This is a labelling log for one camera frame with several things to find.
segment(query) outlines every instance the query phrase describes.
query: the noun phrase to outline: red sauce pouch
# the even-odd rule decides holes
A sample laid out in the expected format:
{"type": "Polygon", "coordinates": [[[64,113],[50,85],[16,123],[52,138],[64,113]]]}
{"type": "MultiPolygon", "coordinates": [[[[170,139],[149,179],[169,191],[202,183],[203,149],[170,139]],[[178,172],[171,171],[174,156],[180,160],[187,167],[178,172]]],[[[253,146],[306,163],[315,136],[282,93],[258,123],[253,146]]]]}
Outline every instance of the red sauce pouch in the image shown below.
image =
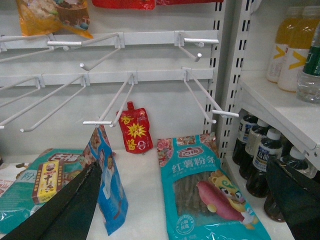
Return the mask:
{"type": "Polygon", "coordinates": [[[137,9],[152,10],[156,6],[155,0],[92,0],[92,4],[105,9],[137,9]]]}
{"type": "Polygon", "coordinates": [[[144,108],[135,109],[132,101],[127,102],[127,108],[119,118],[125,150],[132,154],[145,153],[154,147],[147,112],[144,108]]]}

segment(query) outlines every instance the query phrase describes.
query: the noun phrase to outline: red package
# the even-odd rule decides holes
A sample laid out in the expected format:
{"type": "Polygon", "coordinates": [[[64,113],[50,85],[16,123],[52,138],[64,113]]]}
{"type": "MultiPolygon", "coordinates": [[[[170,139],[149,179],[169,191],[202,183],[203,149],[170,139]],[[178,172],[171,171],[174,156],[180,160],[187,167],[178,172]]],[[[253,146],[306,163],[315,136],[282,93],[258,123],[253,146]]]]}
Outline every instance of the red package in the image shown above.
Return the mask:
{"type": "Polygon", "coordinates": [[[133,154],[145,153],[154,147],[147,112],[144,108],[135,109],[132,101],[126,104],[128,110],[122,111],[119,118],[125,150],[133,154]]]}
{"type": "Polygon", "coordinates": [[[156,0],[156,5],[223,3],[224,0],[156,0]]]}
{"type": "Polygon", "coordinates": [[[92,4],[105,9],[152,10],[156,6],[156,0],[92,0],[92,4]]]}

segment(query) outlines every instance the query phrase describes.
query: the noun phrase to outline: red spout pouch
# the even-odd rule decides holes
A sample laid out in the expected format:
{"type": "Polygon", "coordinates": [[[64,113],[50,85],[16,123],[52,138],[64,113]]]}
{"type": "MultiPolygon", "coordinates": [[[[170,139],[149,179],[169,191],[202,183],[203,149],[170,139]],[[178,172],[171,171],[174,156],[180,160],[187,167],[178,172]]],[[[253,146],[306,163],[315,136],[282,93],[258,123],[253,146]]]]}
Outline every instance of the red spout pouch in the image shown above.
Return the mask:
{"type": "Polygon", "coordinates": [[[127,102],[127,108],[119,118],[125,150],[133,154],[145,153],[154,147],[147,112],[144,108],[135,109],[132,101],[127,102]]]}

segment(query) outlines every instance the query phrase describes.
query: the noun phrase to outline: green bottle label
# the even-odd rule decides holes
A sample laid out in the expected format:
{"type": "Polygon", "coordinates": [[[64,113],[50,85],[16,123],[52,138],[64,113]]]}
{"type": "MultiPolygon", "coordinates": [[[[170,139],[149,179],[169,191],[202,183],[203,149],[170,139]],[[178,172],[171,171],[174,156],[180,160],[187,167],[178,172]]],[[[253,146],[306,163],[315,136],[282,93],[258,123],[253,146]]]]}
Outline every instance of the green bottle label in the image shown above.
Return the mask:
{"type": "Polygon", "coordinates": [[[320,47],[310,47],[303,72],[309,75],[320,76],[320,47]]]}

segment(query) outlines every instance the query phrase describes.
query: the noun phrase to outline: blue snack bag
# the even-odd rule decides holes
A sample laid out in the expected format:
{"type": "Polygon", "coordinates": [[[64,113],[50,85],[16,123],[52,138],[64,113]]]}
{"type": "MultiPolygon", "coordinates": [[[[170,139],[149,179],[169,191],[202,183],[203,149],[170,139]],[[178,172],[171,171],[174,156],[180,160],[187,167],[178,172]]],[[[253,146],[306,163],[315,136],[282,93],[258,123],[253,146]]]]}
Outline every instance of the blue snack bag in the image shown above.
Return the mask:
{"type": "Polygon", "coordinates": [[[104,216],[104,226],[108,235],[110,235],[125,222],[128,200],[121,184],[113,152],[103,125],[94,129],[90,141],[80,157],[83,167],[96,160],[102,169],[101,186],[97,201],[104,216]]]}
{"type": "Polygon", "coordinates": [[[270,240],[251,206],[221,169],[216,137],[158,139],[170,240],[270,240]]]}

